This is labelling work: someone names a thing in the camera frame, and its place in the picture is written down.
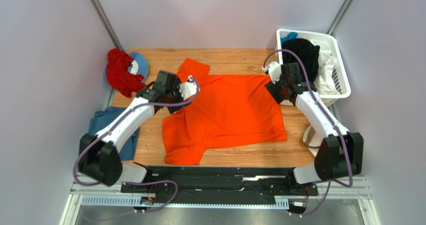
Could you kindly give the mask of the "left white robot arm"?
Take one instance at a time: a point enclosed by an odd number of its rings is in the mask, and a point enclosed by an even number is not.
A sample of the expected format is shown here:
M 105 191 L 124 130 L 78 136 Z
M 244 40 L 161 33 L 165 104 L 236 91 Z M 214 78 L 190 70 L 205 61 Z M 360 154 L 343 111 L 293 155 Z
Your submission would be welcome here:
M 156 80 L 141 89 L 130 105 L 110 124 L 96 134 L 80 139 L 79 156 L 72 172 L 74 181 L 82 186 L 116 183 L 145 186 L 148 169 L 144 165 L 122 162 L 119 153 L 126 141 L 140 126 L 162 108 L 173 114 L 190 105 L 200 91 L 198 81 L 186 81 L 161 70 Z

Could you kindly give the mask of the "orange t shirt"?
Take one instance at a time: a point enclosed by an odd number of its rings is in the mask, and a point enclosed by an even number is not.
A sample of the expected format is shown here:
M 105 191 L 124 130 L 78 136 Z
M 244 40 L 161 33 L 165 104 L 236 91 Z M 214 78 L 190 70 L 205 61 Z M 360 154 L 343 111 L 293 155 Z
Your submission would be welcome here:
M 168 165 L 198 165 L 208 149 L 287 140 L 280 105 L 266 89 L 266 75 L 210 74 L 187 58 L 179 78 L 194 77 L 200 91 L 192 103 L 162 122 Z

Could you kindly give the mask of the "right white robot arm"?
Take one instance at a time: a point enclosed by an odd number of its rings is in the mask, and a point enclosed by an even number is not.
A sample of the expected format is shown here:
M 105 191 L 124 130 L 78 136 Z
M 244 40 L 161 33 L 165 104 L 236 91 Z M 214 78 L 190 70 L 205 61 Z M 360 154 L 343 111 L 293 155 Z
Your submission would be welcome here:
M 265 87 L 277 103 L 290 101 L 308 119 L 321 144 L 314 162 L 293 169 L 298 184 L 335 181 L 348 177 L 346 187 L 352 187 L 353 176 L 361 172 L 364 139 L 350 132 L 326 108 L 316 87 L 308 80 L 305 68 L 299 63 L 264 65 L 270 77 Z

